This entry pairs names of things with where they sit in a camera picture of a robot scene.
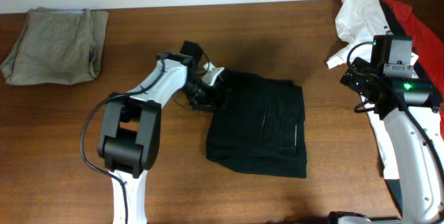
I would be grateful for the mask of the black shorts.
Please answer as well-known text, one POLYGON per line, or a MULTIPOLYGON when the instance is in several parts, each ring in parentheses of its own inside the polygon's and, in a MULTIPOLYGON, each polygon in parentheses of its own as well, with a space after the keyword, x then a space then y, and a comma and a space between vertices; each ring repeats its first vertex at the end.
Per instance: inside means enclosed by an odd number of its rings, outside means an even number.
POLYGON ((238 71, 224 85, 230 101, 213 113, 206 158, 237 173, 306 178, 302 87, 238 71))

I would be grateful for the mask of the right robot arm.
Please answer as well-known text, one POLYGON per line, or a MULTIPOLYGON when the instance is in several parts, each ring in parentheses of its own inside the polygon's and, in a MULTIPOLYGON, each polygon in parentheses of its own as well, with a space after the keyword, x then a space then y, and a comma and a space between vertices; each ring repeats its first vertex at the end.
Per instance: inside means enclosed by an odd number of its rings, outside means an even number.
POLYGON ((376 35, 370 61, 347 57, 341 84, 365 98, 355 112, 378 114, 393 145, 402 217, 399 223, 443 222, 443 138, 440 115, 430 80, 414 78, 412 39, 376 35))

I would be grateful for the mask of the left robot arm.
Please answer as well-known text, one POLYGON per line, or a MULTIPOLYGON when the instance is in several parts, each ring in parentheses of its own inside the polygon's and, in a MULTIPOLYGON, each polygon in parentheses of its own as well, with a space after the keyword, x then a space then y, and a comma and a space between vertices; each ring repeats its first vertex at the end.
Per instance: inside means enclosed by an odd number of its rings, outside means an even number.
POLYGON ((97 153, 112 180, 114 223, 147 222, 146 180, 160 148, 162 109, 174 94, 184 92, 194 110, 222 104, 226 70, 209 60, 201 64, 205 56, 185 41, 179 52, 158 54, 154 70, 134 89, 107 99, 97 153))

